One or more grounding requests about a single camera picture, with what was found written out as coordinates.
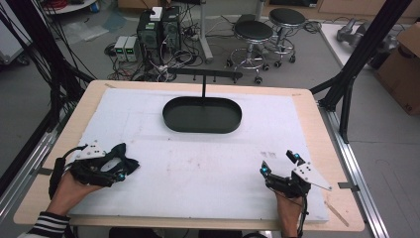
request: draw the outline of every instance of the black stool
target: black stool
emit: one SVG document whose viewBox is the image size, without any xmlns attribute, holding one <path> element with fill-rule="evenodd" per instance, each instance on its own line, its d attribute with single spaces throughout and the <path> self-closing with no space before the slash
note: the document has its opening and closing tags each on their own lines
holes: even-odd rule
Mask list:
<svg viewBox="0 0 420 238">
<path fill-rule="evenodd" d="M 234 50 L 227 60 L 227 66 L 234 65 L 235 71 L 238 67 L 255 69 L 257 71 L 255 83 L 262 83 L 263 79 L 260 77 L 259 68 L 268 70 L 269 66 L 265 62 L 263 54 L 254 50 L 254 45 L 263 44 L 272 37 L 271 27 L 258 21 L 242 21 L 235 25 L 234 34 L 238 39 L 245 40 L 248 47 Z"/>
<path fill-rule="evenodd" d="M 280 60 L 276 61 L 274 66 L 280 67 L 283 56 L 287 54 L 291 54 L 289 61 L 295 62 L 295 45 L 287 37 L 295 29 L 302 27 L 306 21 L 305 17 L 292 9 L 277 8 L 269 12 L 268 18 L 279 28 L 276 36 L 270 39 L 269 46 L 265 46 L 268 50 L 280 55 Z"/>
</svg>

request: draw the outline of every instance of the computer tower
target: computer tower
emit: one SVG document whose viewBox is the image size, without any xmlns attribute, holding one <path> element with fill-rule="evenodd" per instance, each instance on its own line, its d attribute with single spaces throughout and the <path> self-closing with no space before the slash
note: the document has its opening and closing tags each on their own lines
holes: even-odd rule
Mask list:
<svg viewBox="0 0 420 238">
<path fill-rule="evenodd" d="M 174 6 L 163 10 L 161 24 L 166 48 L 174 52 L 181 50 L 179 7 Z"/>
<path fill-rule="evenodd" d="M 137 27 L 139 43 L 145 45 L 148 50 L 159 50 L 162 43 L 161 22 L 151 21 L 151 13 L 145 11 L 140 16 Z"/>
<path fill-rule="evenodd" d="M 150 11 L 143 12 L 137 27 L 137 36 L 145 70 L 150 70 L 154 64 L 162 64 L 160 52 L 165 51 L 162 35 L 161 22 L 151 21 Z"/>
</svg>

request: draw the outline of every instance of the black metal pole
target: black metal pole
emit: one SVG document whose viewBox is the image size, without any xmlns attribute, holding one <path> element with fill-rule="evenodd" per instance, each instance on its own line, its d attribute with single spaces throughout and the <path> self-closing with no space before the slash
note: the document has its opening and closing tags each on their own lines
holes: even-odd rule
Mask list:
<svg viewBox="0 0 420 238">
<path fill-rule="evenodd" d="M 342 97 L 345 97 L 340 118 L 340 135 L 346 143 L 349 143 L 347 132 L 353 84 L 368 62 L 368 59 L 373 55 L 376 47 L 383 41 L 411 1 L 387 0 L 373 19 L 349 60 L 343 66 L 343 69 L 335 77 L 310 89 L 315 94 L 330 87 L 327 95 L 319 101 L 319 105 L 331 111 L 334 111 L 337 103 Z"/>
</svg>

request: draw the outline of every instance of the vertical rod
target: vertical rod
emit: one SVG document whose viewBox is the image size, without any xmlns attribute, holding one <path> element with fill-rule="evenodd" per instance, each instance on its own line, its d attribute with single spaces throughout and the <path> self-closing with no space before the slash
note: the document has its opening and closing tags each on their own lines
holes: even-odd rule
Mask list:
<svg viewBox="0 0 420 238">
<path fill-rule="evenodd" d="M 206 98 L 206 84 L 207 84 L 207 76 L 206 74 L 203 75 L 203 92 L 202 92 L 202 98 Z"/>
</svg>

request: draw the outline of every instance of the power supply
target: power supply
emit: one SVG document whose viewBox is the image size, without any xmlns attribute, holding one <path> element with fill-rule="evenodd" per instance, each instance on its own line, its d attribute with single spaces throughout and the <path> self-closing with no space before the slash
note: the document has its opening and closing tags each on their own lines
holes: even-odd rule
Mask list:
<svg viewBox="0 0 420 238">
<path fill-rule="evenodd" d="M 140 45 L 137 37 L 129 37 L 124 46 L 127 61 L 137 61 L 140 58 Z"/>
<path fill-rule="evenodd" d="M 114 46 L 115 54 L 117 54 L 117 59 L 119 61 L 127 61 L 126 53 L 124 52 L 124 46 L 128 37 L 119 37 L 117 43 Z"/>
</svg>

